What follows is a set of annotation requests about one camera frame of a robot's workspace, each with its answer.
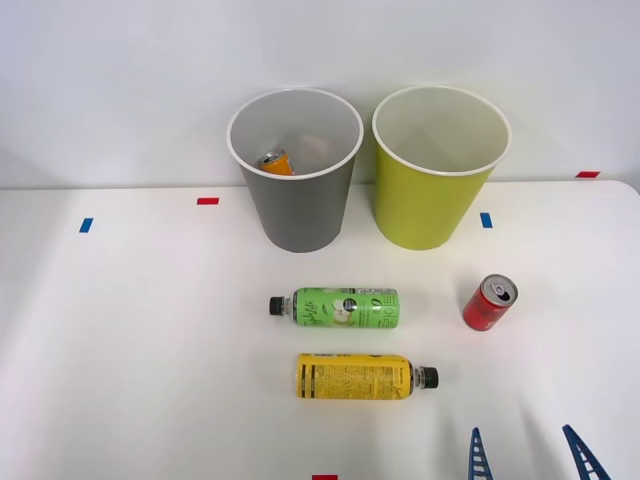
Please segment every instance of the green bottle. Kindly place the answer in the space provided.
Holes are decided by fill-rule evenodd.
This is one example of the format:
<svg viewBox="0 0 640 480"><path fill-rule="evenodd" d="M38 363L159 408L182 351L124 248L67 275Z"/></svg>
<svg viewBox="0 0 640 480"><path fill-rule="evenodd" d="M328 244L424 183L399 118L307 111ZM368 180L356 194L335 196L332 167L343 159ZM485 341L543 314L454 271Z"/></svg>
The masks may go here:
<svg viewBox="0 0 640 480"><path fill-rule="evenodd" d="M395 328L400 301L391 288L299 288L271 297L269 313L303 327Z"/></svg>

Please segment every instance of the can lid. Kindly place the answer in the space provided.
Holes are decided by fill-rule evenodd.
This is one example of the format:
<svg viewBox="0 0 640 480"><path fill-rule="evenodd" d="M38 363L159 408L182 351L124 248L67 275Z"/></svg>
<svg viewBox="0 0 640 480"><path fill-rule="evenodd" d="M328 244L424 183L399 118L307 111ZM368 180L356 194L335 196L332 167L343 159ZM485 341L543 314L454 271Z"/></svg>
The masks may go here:
<svg viewBox="0 0 640 480"><path fill-rule="evenodd" d="M282 158L284 155L286 155L287 152L285 152L282 149L278 149L278 150L274 150L272 152L266 153L263 156L261 156L258 159L258 165L268 165L270 163L275 162L276 160L279 160L280 158Z"/></svg>
<svg viewBox="0 0 640 480"><path fill-rule="evenodd" d="M269 314L282 315L284 313L284 297L271 297L269 299Z"/></svg>
<svg viewBox="0 0 640 480"><path fill-rule="evenodd" d="M489 275L482 281L482 293L498 307L508 307L518 298L516 284L504 275Z"/></svg>

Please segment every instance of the bottle cap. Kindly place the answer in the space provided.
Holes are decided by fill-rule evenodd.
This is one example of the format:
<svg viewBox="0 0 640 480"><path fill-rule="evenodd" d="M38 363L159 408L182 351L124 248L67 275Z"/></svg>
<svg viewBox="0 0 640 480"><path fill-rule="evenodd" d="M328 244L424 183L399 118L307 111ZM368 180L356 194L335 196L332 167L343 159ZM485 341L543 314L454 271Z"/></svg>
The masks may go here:
<svg viewBox="0 0 640 480"><path fill-rule="evenodd" d="M438 370L433 367L424 367L424 387L422 388L438 388L439 383Z"/></svg>
<svg viewBox="0 0 640 480"><path fill-rule="evenodd" d="M269 314L283 315L284 297L271 297L269 299Z"/></svg>

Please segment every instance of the white wall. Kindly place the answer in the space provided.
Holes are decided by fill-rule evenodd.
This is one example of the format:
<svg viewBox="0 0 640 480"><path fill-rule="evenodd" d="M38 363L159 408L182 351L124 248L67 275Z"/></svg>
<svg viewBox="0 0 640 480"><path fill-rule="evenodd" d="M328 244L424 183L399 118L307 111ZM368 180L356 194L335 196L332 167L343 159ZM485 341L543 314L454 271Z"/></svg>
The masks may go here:
<svg viewBox="0 0 640 480"><path fill-rule="evenodd" d="M424 82L510 118L493 179L601 170L640 186L640 4L590 3L4 0L0 186L241 184L225 128L258 92L324 88L369 124L384 96Z"/></svg>

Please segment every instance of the green label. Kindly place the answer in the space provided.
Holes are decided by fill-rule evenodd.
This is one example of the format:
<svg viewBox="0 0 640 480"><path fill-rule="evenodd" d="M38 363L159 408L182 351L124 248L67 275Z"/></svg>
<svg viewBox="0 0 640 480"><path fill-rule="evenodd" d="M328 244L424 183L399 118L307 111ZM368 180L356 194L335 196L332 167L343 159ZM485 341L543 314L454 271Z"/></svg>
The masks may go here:
<svg viewBox="0 0 640 480"><path fill-rule="evenodd" d="M395 328L398 292L374 288L301 288L296 322L304 327Z"/></svg>

